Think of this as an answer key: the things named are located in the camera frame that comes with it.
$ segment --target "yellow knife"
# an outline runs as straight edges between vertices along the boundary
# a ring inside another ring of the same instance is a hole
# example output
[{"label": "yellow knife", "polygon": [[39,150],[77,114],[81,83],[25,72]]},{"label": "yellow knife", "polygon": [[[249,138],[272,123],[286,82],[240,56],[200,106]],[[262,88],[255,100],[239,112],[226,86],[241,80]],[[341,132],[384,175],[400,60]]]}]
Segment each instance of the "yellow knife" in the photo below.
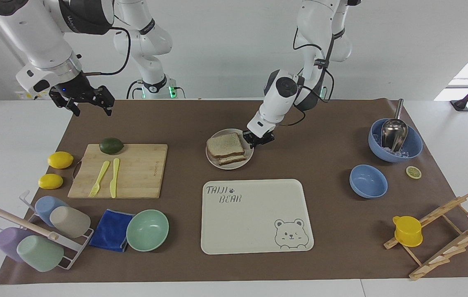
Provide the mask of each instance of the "yellow knife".
[{"label": "yellow knife", "polygon": [[89,197],[94,197],[96,194],[98,194],[98,191],[100,190],[100,181],[102,180],[102,177],[106,173],[108,167],[109,167],[109,161],[106,160],[102,164],[102,168],[100,169],[100,173],[98,174],[98,177],[96,178],[96,182],[94,183],[94,186],[91,188]]},{"label": "yellow knife", "polygon": [[119,167],[120,167],[120,159],[115,158],[113,160],[113,179],[109,183],[109,191],[111,192],[111,198],[117,197],[117,176],[118,176]]}]

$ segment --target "green bowl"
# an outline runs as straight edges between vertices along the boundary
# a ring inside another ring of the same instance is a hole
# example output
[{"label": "green bowl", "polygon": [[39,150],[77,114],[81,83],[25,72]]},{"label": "green bowl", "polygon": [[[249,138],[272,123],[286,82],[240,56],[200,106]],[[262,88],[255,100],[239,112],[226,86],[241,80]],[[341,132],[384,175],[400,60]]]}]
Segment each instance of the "green bowl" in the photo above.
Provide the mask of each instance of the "green bowl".
[{"label": "green bowl", "polygon": [[158,248],[168,237],[168,218],[156,210],[146,209],[136,214],[126,230],[128,244],[139,252]]}]

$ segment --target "yellow cup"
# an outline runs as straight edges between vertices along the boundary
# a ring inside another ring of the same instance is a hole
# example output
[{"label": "yellow cup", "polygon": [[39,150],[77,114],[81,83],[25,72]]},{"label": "yellow cup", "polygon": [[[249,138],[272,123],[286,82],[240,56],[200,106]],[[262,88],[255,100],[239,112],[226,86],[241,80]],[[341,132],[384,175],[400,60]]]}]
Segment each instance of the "yellow cup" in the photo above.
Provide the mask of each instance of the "yellow cup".
[{"label": "yellow cup", "polygon": [[423,242],[422,226],[419,220],[409,216],[393,217],[395,239],[407,247],[414,248]]}]

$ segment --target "electrical outlet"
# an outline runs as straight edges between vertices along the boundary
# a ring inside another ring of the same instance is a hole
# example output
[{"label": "electrical outlet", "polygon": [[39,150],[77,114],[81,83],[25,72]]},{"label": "electrical outlet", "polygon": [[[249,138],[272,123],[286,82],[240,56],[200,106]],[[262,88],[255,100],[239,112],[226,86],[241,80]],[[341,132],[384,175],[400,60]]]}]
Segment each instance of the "electrical outlet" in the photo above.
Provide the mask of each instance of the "electrical outlet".
[{"label": "electrical outlet", "polygon": [[34,100],[34,97],[25,91],[16,92],[16,95],[17,95],[17,98],[19,98],[20,100]]},{"label": "electrical outlet", "polygon": [[17,91],[15,93],[20,100],[51,100],[49,92],[47,91],[39,92],[37,98],[34,98],[34,96],[25,91]]}]

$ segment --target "green cup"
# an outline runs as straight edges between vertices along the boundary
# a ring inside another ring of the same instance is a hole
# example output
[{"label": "green cup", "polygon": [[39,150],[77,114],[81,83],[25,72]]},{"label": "green cup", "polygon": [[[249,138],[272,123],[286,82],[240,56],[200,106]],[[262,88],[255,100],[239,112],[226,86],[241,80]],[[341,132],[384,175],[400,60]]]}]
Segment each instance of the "green cup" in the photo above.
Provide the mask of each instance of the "green cup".
[{"label": "green cup", "polygon": [[63,257],[63,248],[47,238],[30,235],[17,245],[17,254],[32,268],[47,272],[55,268]]}]

